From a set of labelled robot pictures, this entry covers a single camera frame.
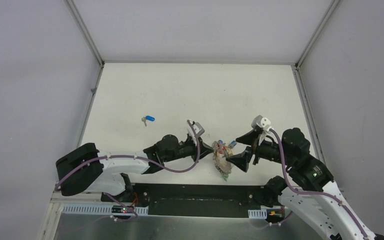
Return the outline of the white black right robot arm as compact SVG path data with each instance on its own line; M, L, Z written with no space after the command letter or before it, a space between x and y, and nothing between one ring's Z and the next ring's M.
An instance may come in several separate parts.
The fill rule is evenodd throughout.
M327 166L311 155L311 144L299 128L287 129L281 136L271 129L274 137L259 143L263 132L257 127L238 137L236 141L245 144L245 150L226 159L243 172L260 159L281 165L282 175L262 186L253 202L287 207L325 240L384 240L352 210Z

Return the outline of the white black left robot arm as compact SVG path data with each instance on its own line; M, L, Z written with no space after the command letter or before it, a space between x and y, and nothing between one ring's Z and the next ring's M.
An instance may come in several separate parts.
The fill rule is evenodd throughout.
M201 137L195 138L191 133L184 141L179 141L175 135L165 135L154 145L132 153L99 150L89 142L56 161L58 182L55 190L63 196L83 192L107 193L124 203L133 195L129 173L154 174L166 170L165 163L188 157L197 163L213 151Z

